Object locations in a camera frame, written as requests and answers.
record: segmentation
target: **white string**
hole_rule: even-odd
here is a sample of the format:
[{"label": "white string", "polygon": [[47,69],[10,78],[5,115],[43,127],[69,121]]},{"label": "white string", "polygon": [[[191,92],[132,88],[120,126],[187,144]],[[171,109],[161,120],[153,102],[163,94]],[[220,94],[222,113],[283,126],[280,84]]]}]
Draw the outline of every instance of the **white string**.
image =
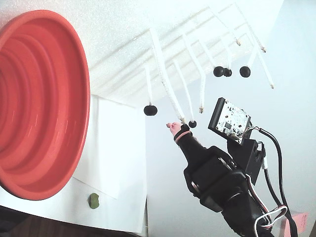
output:
[{"label": "white string", "polygon": [[255,220],[253,230],[254,230],[254,232],[255,232],[256,237],[258,237],[258,232],[257,232],[257,224],[258,224],[258,221],[259,221],[260,219],[262,219],[262,218],[268,216],[268,215],[277,213],[278,211],[281,211],[281,210],[285,210],[284,214],[281,216],[281,217],[283,217],[283,216],[286,214],[286,212],[287,212],[287,207],[286,207],[286,206],[277,207],[275,210],[270,211],[269,213],[266,213],[266,214],[264,214],[264,215],[262,215],[262,216],[259,216],[259,217]]},{"label": "white string", "polygon": [[246,18],[245,15],[243,14],[243,12],[242,12],[242,10],[240,9],[240,7],[237,5],[237,2],[235,2],[235,6],[236,6],[237,10],[240,12],[240,14],[242,15],[244,21],[246,22],[246,24],[247,24],[249,30],[251,31],[251,34],[255,37],[255,39],[256,39],[258,45],[260,46],[261,50],[262,50],[263,52],[266,52],[266,49],[262,46],[260,40],[258,39],[257,35],[256,35],[255,32],[253,31],[253,29],[252,29],[251,25],[249,24],[247,18]]},{"label": "white string", "polygon": [[252,67],[253,62],[255,61],[255,58],[257,56],[257,48],[256,46],[253,47],[250,58],[248,60],[248,63],[246,64],[248,68]]},{"label": "white string", "polygon": [[272,81],[272,77],[271,77],[271,75],[270,75],[270,72],[269,72],[269,70],[268,70],[268,67],[267,67],[267,65],[266,65],[266,63],[265,63],[265,61],[264,61],[264,59],[263,59],[263,57],[262,57],[262,55],[261,55],[261,52],[259,51],[258,47],[255,47],[255,48],[257,49],[257,54],[258,54],[260,63],[261,63],[261,65],[262,65],[263,69],[265,70],[265,73],[266,73],[266,76],[267,76],[267,78],[268,78],[270,87],[271,87],[272,89],[274,89],[275,84],[274,84],[273,81]]},{"label": "white string", "polygon": [[153,92],[152,92],[152,83],[150,78],[150,71],[147,64],[144,66],[145,72],[146,72],[146,80],[147,80],[147,91],[149,96],[149,105],[153,104]]},{"label": "white string", "polygon": [[189,107],[190,107],[190,113],[191,113],[191,120],[190,121],[194,122],[195,120],[194,120],[194,114],[193,114],[193,108],[192,108],[192,101],[191,101],[191,97],[190,97],[189,90],[187,87],[187,83],[183,77],[183,74],[181,72],[181,69],[180,69],[180,66],[179,66],[177,60],[175,60],[175,59],[173,60],[173,65],[175,66],[175,68],[179,74],[179,77],[181,78],[182,84],[184,86],[184,90],[185,90],[186,95],[187,95],[187,99],[188,99],[188,103],[189,103]]},{"label": "white string", "polygon": [[201,40],[198,40],[198,42],[202,46],[206,56],[208,57],[209,61],[211,62],[212,66],[213,66],[213,69],[214,69],[216,67],[216,62],[215,62],[215,59],[213,58],[211,52],[208,50],[208,48],[206,47],[204,42],[202,42]]},{"label": "white string", "polygon": [[185,34],[182,35],[182,39],[184,41],[184,44],[189,52],[189,55],[194,62],[194,64],[197,67],[197,70],[201,76],[201,87],[200,87],[200,107],[199,112],[202,114],[204,111],[204,100],[205,100],[205,82],[206,82],[206,75],[205,72],[201,66],[201,64],[198,62],[197,57],[195,56],[193,49],[191,47],[191,44],[189,43],[189,40]]},{"label": "white string", "polygon": [[229,49],[228,45],[224,42],[223,38],[221,38],[221,42],[227,52],[227,58],[228,58],[228,69],[230,69],[232,67],[232,52]]},{"label": "white string", "polygon": [[246,33],[246,35],[248,36],[249,40],[252,42],[252,45],[253,45],[253,50],[252,50],[252,53],[251,53],[250,58],[248,60],[247,66],[250,68],[252,66],[255,58],[256,58],[256,55],[258,55],[258,58],[259,58],[260,63],[262,65],[262,67],[263,67],[263,70],[265,71],[265,74],[266,74],[266,76],[268,78],[269,85],[270,85],[270,87],[272,89],[274,89],[275,84],[274,84],[274,82],[272,80],[272,77],[271,77],[271,74],[270,74],[270,72],[268,70],[268,67],[267,67],[267,65],[266,65],[266,63],[265,63],[265,61],[264,61],[264,59],[263,59],[263,57],[261,55],[258,43],[255,41],[254,36],[253,36],[253,34],[251,32]]},{"label": "white string", "polygon": [[180,104],[177,100],[177,97],[174,94],[171,83],[169,81],[169,77],[168,77],[167,70],[166,70],[166,67],[164,64],[163,53],[162,53],[162,49],[161,49],[158,35],[153,28],[150,28],[150,34],[151,34],[152,41],[153,41],[153,50],[155,53],[156,63],[157,63],[160,77],[161,77],[161,82],[164,86],[164,89],[165,89],[169,99],[170,99],[171,105],[177,114],[178,119],[182,123],[186,123],[183,111],[180,107]]},{"label": "white string", "polygon": [[222,19],[222,17],[218,14],[218,12],[213,11],[211,5],[208,6],[213,15],[223,24],[223,26],[230,32],[232,37],[234,38],[235,42],[240,46],[240,41],[236,37],[236,32],[232,27],[229,27],[225,21]]}]

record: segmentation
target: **small green piece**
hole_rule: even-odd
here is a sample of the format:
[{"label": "small green piece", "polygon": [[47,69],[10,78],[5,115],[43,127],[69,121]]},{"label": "small green piece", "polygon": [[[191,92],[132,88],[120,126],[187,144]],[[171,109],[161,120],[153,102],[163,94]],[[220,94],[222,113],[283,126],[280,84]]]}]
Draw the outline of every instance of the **small green piece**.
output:
[{"label": "small green piece", "polygon": [[92,193],[88,198],[88,203],[91,209],[96,209],[99,207],[99,195]]}]

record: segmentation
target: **red bowl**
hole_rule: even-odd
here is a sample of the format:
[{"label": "red bowl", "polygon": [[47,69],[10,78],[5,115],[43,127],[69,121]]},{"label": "red bowl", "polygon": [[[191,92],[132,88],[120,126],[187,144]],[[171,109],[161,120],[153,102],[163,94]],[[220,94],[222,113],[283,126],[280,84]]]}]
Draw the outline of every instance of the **red bowl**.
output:
[{"label": "red bowl", "polygon": [[69,181],[85,142],[89,72],[78,35],[47,10],[0,31],[0,184],[42,200]]}]

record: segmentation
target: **foam ball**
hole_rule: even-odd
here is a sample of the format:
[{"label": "foam ball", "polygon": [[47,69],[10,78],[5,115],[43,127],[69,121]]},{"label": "foam ball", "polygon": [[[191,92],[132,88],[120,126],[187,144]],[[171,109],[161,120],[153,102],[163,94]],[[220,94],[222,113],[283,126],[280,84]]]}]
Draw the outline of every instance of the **foam ball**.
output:
[{"label": "foam ball", "polygon": [[239,72],[243,78],[248,78],[250,76],[250,68],[248,68],[247,66],[241,67]]},{"label": "foam ball", "polygon": [[158,112],[158,109],[156,106],[154,105],[147,105],[145,108],[144,108],[144,113],[147,115],[147,116],[154,116],[156,115]]},{"label": "foam ball", "polygon": [[228,68],[225,68],[224,70],[225,70],[224,76],[230,77],[232,75],[232,70],[230,70]]},{"label": "foam ball", "polygon": [[191,128],[195,128],[197,126],[197,122],[196,121],[190,121],[189,122],[189,127],[191,127]]},{"label": "foam ball", "polygon": [[214,76],[216,76],[217,78],[221,77],[222,75],[224,75],[225,73],[225,69],[221,66],[217,66],[216,68],[214,68],[213,70],[213,74]]}]

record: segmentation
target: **wooden surface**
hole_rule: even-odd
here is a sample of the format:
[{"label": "wooden surface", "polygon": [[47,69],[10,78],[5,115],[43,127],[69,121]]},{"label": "wooden surface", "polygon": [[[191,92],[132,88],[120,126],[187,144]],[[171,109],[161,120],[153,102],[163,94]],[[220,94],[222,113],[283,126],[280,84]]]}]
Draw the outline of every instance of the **wooden surface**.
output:
[{"label": "wooden surface", "polygon": [[10,237],[131,237],[131,234],[73,225],[37,216],[30,216],[16,226]]}]

